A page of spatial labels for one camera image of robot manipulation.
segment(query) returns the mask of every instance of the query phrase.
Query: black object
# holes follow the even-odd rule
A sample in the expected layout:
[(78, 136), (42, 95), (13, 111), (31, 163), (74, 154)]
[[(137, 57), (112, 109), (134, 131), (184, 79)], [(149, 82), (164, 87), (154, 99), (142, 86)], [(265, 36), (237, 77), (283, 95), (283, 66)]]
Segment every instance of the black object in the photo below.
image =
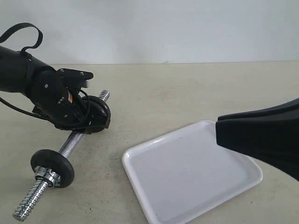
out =
[(35, 167), (41, 166), (51, 168), (61, 177), (60, 185), (57, 188), (66, 188), (69, 186), (75, 177), (75, 171), (71, 163), (60, 153), (49, 149), (42, 149), (33, 154), (30, 160), (32, 170)]
[[(35, 105), (33, 113), (17, 108), (4, 99), (0, 102), (26, 115), (47, 120), (61, 130), (76, 130), (92, 133), (108, 128), (110, 116), (103, 117), (102, 103), (88, 96), (82, 87), (93, 78), (93, 73), (71, 69), (56, 71), (39, 61), (27, 49), (35, 49), (43, 40), (42, 32), (31, 23), (19, 23), (0, 36), (0, 43), (6, 41), (16, 31), (34, 27), (38, 31), (35, 45), (13, 51), (0, 46), (0, 91), (19, 92), (28, 97)], [(79, 92), (85, 95), (81, 99)]]
[(217, 144), (262, 160), (299, 181), (299, 98), (268, 109), (220, 116)]

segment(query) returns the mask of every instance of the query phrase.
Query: white wall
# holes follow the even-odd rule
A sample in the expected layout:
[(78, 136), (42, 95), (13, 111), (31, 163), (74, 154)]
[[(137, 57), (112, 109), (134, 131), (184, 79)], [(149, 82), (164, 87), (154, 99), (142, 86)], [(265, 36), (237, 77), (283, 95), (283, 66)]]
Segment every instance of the white wall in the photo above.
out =
[[(299, 59), (299, 0), (0, 0), (0, 33), (23, 21), (47, 63)], [(3, 46), (35, 40), (29, 28)]]

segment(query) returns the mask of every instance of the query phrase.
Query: white tray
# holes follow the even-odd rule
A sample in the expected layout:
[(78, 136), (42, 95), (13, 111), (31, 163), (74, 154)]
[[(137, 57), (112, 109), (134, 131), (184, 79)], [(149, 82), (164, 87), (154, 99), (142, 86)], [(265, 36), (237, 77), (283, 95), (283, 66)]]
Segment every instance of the white tray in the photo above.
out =
[(263, 178), (250, 157), (216, 144), (212, 121), (130, 148), (122, 163), (150, 224), (185, 224)]

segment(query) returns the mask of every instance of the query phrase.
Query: table surface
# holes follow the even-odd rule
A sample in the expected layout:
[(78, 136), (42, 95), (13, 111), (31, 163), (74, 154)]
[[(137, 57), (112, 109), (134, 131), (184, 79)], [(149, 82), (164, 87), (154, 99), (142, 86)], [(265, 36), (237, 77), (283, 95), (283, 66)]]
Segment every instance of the table surface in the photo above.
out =
[[(110, 128), (85, 135), (70, 161), (73, 184), (49, 189), (27, 223), (146, 224), (121, 164), (130, 147), (191, 123), (262, 109), (299, 97), (299, 62), (151, 65), (58, 65), (94, 73), (87, 92), (111, 91)], [(31, 110), (21, 94), (1, 93)], [(12, 213), (34, 184), (30, 167), (39, 149), (57, 150), (69, 132), (0, 106), (0, 219)], [(299, 182), (257, 161), (264, 179), (254, 188), (191, 221), (191, 224), (298, 223)]]

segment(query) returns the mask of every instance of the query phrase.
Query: black strap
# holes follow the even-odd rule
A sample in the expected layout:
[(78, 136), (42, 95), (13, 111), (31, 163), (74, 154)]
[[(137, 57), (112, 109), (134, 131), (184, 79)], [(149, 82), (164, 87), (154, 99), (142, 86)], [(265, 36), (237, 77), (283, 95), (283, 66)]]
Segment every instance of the black strap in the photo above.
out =
[(43, 33), (35, 25), (33, 25), (31, 23), (28, 23), (28, 22), (22, 22), (22, 23), (16, 24), (13, 27), (9, 28), (2, 36), (0, 36), (0, 43), (3, 43), (4, 41), (6, 41), (12, 34), (17, 32), (18, 30), (24, 29), (24, 28), (27, 28), (27, 27), (34, 27), (35, 29), (37, 29), (38, 38), (37, 38), (37, 41), (36, 41), (35, 45), (23, 47), (22, 50), (21, 50), (21, 53), (25, 54), (27, 49), (38, 48), (39, 45), (41, 45), (41, 43), (43, 41)]

